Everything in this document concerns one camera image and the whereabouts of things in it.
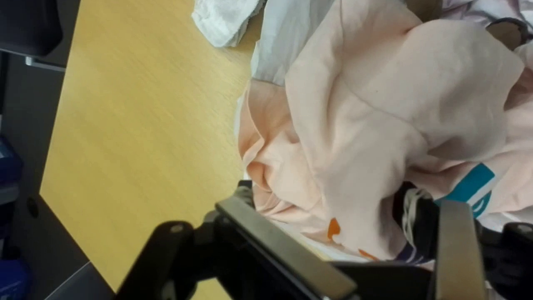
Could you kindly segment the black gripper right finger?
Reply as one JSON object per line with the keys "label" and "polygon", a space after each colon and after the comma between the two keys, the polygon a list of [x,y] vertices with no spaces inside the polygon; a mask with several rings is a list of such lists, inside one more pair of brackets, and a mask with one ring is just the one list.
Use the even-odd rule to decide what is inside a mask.
{"label": "black gripper right finger", "polygon": [[439,206],[434,300],[476,300],[476,231],[469,206]]}

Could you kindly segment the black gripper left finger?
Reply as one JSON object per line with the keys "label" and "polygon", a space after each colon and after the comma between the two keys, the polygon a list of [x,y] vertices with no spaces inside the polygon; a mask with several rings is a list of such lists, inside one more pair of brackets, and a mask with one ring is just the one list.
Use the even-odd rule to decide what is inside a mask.
{"label": "black gripper left finger", "polygon": [[356,283],[319,260],[287,233],[256,213],[242,198],[231,196],[216,205],[251,248],[271,265],[289,288],[304,300],[356,300]]}

